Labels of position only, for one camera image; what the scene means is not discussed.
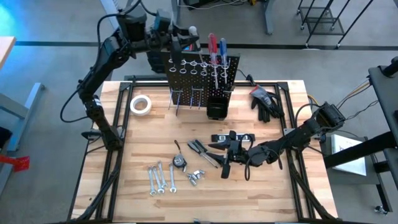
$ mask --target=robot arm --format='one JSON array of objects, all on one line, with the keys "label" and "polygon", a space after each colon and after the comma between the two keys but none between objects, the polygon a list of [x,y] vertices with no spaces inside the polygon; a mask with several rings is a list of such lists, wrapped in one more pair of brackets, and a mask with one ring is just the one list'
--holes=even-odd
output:
[{"label": "robot arm", "polygon": [[122,142],[116,127],[105,118],[95,91],[114,69],[124,65],[130,57],[136,58],[137,53],[170,49],[172,60],[179,62],[182,49],[199,39],[197,35],[190,35],[188,29],[172,24],[170,14],[161,9],[157,11],[154,26],[148,31],[146,13],[141,6],[125,12],[116,16],[120,27],[102,43],[94,66],[77,86],[87,116],[97,124],[105,148],[111,151],[119,150]]},{"label": "robot arm", "polygon": [[302,151],[305,149],[314,134],[332,132],[341,128],[345,117],[338,111],[335,105],[323,104],[314,112],[312,117],[304,121],[303,125],[294,129],[290,133],[275,141],[267,141],[250,147],[248,150],[242,147],[242,142],[236,140],[236,133],[229,132],[229,138],[221,143],[209,144],[215,149],[227,149],[224,156],[208,153],[210,157],[223,166],[221,178],[227,179],[229,176],[229,162],[246,164],[247,166],[259,167],[264,161],[268,164],[279,160],[279,156],[285,149]]}]

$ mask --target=pegboard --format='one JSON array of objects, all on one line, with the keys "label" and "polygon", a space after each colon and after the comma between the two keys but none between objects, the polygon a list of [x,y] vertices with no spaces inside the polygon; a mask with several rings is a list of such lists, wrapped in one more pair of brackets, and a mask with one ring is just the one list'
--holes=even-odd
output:
[{"label": "pegboard", "polygon": [[[227,84],[225,84],[225,79],[221,77],[221,74],[224,73],[224,68],[221,66],[221,56],[217,55],[218,66],[216,67],[216,72],[218,74],[218,89],[215,87],[216,82],[214,76],[211,76],[212,73],[214,74],[214,67],[211,65],[209,54],[202,54],[203,61],[208,64],[207,67],[204,68],[202,67],[204,64],[201,64],[200,56],[196,52],[182,53],[182,62],[185,61],[185,65],[174,64],[170,58],[169,52],[162,52],[161,57],[165,65],[165,72],[169,81],[170,94],[173,90],[172,101],[174,105],[177,105],[178,101],[177,91],[182,91],[180,94],[179,105],[190,106],[191,96],[192,106],[200,105],[200,107],[207,107],[207,99],[209,96],[226,97],[229,101],[231,93],[226,93],[224,91],[229,91],[230,87],[234,84],[240,55],[227,56]],[[202,73],[203,69],[205,69],[207,75]],[[193,91],[192,88],[203,89],[201,96],[200,91]]]}]

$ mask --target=white tape roll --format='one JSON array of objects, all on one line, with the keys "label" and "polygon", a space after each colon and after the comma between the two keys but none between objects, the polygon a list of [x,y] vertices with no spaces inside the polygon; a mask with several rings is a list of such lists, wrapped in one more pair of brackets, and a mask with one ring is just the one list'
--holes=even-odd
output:
[{"label": "white tape roll", "polygon": [[[143,109],[143,110],[136,109],[137,103],[140,103],[140,102],[147,103],[147,106],[145,107],[145,109]],[[149,97],[146,95],[138,95],[138,96],[134,97],[130,102],[130,110],[134,115],[137,115],[137,116],[144,116],[144,115],[149,114],[151,108],[152,108],[152,102],[149,99]]]}]

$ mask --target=glove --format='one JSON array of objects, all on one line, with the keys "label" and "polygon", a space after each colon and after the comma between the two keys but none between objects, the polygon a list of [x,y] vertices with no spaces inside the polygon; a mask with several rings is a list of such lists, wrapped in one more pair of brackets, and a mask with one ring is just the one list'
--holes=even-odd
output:
[{"label": "glove", "polygon": [[253,96],[253,100],[251,102],[251,109],[254,109],[257,105],[259,108],[259,121],[269,122],[270,115],[274,118],[280,118],[281,116],[285,116],[285,113],[277,106],[274,99],[279,100],[280,98],[274,93],[267,92],[261,86],[257,85],[250,95]]}]

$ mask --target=combination wrench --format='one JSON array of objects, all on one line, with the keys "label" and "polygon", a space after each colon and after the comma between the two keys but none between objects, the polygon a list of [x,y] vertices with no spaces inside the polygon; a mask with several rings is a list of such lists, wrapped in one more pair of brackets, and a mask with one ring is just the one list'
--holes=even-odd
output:
[{"label": "combination wrench", "polygon": [[174,185],[174,174],[173,174],[173,164],[172,163],[169,164],[169,168],[170,168],[170,180],[172,181],[172,187],[170,188],[170,192],[175,193],[175,192],[177,192],[177,188]]},{"label": "combination wrench", "polygon": [[149,175],[149,181],[150,181],[150,196],[154,196],[156,194],[155,186],[154,186],[154,179],[152,177],[152,167],[148,167],[148,175]]},{"label": "combination wrench", "polygon": [[166,183],[166,180],[164,179],[163,169],[162,169],[162,161],[157,161],[157,165],[159,166],[160,177],[162,178],[162,188],[165,189],[166,187],[168,187],[168,185]]},{"label": "combination wrench", "polygon": [[156,182],[157,182],[157,193],[159,194],[164,194],[164,189],[162,188],[161,184],[160,184],[160,180],[159,180],[159,176],[157,175],[157,169],[156,167],[152,167],[152,170],[155,173],[155,178],[156,178]]}]

